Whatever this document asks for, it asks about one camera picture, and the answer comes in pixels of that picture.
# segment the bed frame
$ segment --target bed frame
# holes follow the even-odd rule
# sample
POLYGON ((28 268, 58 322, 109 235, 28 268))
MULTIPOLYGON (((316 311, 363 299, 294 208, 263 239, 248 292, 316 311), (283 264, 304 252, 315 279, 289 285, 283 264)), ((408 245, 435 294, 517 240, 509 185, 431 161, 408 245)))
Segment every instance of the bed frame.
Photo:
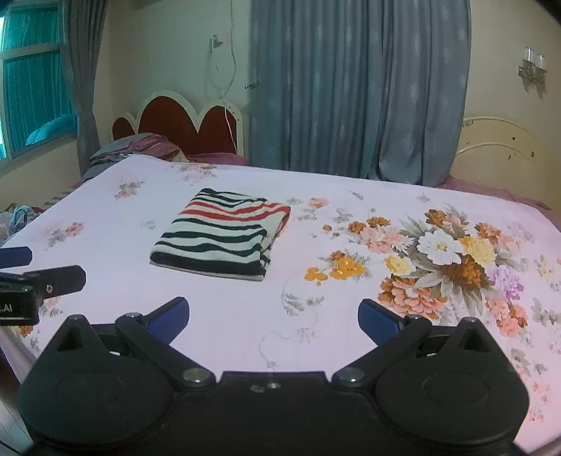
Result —
POLYGON ((450 175, 561 210, 560 171, 555 158, 521 126, 498 117, 468 117, 450 175))
POLYGON ((241 112, 228 101, 211 101, 197 114, 178 93, 154 92, 144 100, 136 117, 125 112, 115 119, 110 137, 113 141, 137 133, 164 135, 185 155, 230 152, 243 157, 241 112))

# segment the floor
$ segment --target floor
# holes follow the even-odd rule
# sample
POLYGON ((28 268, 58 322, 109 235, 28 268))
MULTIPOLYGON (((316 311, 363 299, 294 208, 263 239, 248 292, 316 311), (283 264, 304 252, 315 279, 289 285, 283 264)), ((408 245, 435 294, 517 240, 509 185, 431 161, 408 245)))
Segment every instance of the floor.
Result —
MULTIPOLYGON (((22 452, 31 440, 16 408, 16 394, 20 383, 7 361, 0 355, 0 440, 22 452)), ((0 456, 12 456, 13 452, 0 445, 0 456)))

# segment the curtain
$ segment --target curtain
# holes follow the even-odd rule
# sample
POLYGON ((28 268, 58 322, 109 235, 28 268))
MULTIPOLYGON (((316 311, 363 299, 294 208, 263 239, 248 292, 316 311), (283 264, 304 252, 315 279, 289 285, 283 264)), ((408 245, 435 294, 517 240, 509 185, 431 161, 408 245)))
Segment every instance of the curtain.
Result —
MULTIPOLYGON (((12 11, 4 25, 2 50, 58 42, 56 8, 12 11)), ((29 135, 73 107, 58 52, 4 62, 4 107, 12 156, 23 153, 29 135)))
POLYGON ((4 63, 4 108, 12 156, 22 154, 27 139, 64 114, 73 114, 58 53, 4 63))
POLYGON ((78 160, 83 174, 89 158, 99 150, 94 84, 107 0, 61 0, 61 5, 61 55, 78 114, 78 160))
POLYGON ((436 185, 452 164, 468 0, 252 3, 252 164, 436 185))

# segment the folded towel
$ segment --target folded towel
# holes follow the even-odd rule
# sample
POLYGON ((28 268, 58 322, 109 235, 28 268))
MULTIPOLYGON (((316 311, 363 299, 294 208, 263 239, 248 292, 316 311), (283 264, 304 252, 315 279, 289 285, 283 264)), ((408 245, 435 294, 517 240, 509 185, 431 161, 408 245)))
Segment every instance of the folded towel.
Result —
POLYGON ((150 253, 153 263, 188 272, 263 280, 290 206, 230 191, 198 192, 150 253))

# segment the cream wall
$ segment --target cream wall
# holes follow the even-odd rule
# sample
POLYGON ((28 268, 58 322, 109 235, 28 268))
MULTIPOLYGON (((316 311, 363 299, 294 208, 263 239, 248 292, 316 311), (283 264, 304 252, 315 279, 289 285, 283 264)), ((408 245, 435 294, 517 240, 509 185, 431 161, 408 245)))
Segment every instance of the cream wall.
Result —
POLYGON ((98 67, 95 73, 94 87, 94 116, 98 126, 99 143, 103 147, 109 143, 109 131, 115 120, 113 113, 112 74, 110 62, 111 50, 111 21, 113 4, 123 0, 108 2, 105 24, 103 26, 102 42, 99 48, 98 67))
POLYGON ((561 25, 534 0, 471 0, 467 116, 512 120, 537 136, 561 163, 561 25), (517 66, 524 48, 546 58, 547 93, 524 90, 517 66))
MULTIPOLYGON (((229 0, 160 0, 139 7, 137 0, 113 0, 111 16, 111 82, 113 109, 133 115, 157 90, 182 94, 196 110, 216 99, 206 77, 213 33, 228 37, 229 0)), ((234 51, 238 71, 226 98, 243 108, 249 101, 243 87, 249 73, 251 0, 234 0, 234 51)), ((215 50, 213 64, 225 85, 233 73, 229 42, 215 50)), ((216 77, 215 68, 211 74, 216 77)))
POLYGON ((80 179, 76 140, 0 178, 0 210, 11 203, 39 206, 80 179))

